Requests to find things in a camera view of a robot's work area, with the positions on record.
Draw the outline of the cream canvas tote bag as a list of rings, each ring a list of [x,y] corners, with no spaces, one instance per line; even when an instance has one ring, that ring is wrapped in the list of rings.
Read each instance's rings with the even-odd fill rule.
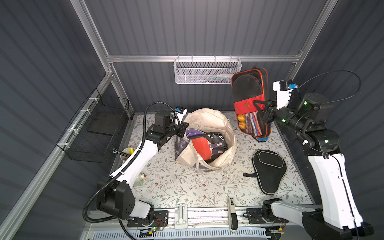
[[[187,114],[184,122],[189,123],[186,130],[207,133],[204,138],[210,142],[213,156],[211,161],[204,161],[185,133],[175,141],[176,163],[194,167],[201,174],[210,174],[221,171],[232,162],[237,150],[237,136],[224,114],[204,108]]]

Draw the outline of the red black ping pong set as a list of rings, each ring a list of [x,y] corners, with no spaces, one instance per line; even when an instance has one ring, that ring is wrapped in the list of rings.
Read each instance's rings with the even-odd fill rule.
[[[256,123],[257,109],[253,105],[254,100],[269,101],[269,78],[264,68],[255,68],[238,72],[231,79],[231,89],[234,98],[236,116],[244,114],[247,128],[240,131],[249,136],[257,137],[265,134],[261,132]]]

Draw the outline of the black paddle case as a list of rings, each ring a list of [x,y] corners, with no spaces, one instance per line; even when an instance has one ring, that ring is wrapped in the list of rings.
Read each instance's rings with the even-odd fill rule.
[[[252,165],[255,172],[243,173],[243,176],[256,178],[264,194],[274,195],[287,171],[287,164],[283,157],[270,150],[258,150],[253,155]]]

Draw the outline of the blue paddle case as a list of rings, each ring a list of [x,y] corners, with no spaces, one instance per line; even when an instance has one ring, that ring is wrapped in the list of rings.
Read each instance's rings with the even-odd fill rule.
[[[253,137],[253,139],[255,139],[259,143],[265,143],[269,139],[270,134],[271,132],[266,132],[261,136]]]

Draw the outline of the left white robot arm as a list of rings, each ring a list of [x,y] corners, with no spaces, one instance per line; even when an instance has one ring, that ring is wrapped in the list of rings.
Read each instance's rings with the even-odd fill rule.
[[[186,122],[171,124],[166,128],[153,124],[153,129],[144,134],[144,140],[135,152],[111,174],[112,182],[104,189],[100,189],[96,197],[97,209],[111,215],[113,219],[136,218],[151,223],[155,217],[154,206],[137,200],[132,188],[149,160],[173,136],[183,137],[188,126],[189,123]]]

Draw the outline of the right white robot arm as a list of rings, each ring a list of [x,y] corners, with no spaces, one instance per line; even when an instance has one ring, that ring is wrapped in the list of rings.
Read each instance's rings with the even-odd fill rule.
[[[263,114],[294,130],[302,141],[303,151],[311,164],[321,194],[322,208],[305,208],[285,203],[282,199],[264,201],[263,220],[274,223],[284,219],[304,228],[313,240],[351,240],[374,234],[355,204],[341,151],[341,138],[324,125],[333,102],[325,96],[307,93],[296,110],[277,108],[276,101],[254,100]]]

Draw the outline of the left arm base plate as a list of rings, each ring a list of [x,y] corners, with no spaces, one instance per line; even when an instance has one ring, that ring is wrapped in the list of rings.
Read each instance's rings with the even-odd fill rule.
[[[141,228],[141,227],[166,227],[169,220],[169,211],[155,210],[144,218],[132,217],[128,219],[128,228]]]

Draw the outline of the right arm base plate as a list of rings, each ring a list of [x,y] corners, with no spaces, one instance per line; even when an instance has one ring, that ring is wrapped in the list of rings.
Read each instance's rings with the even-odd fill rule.
[[[243,213],[243,217],[246,218],[249,224],[267,224],[270,222],[267,210],[264,208],[247,208]]]

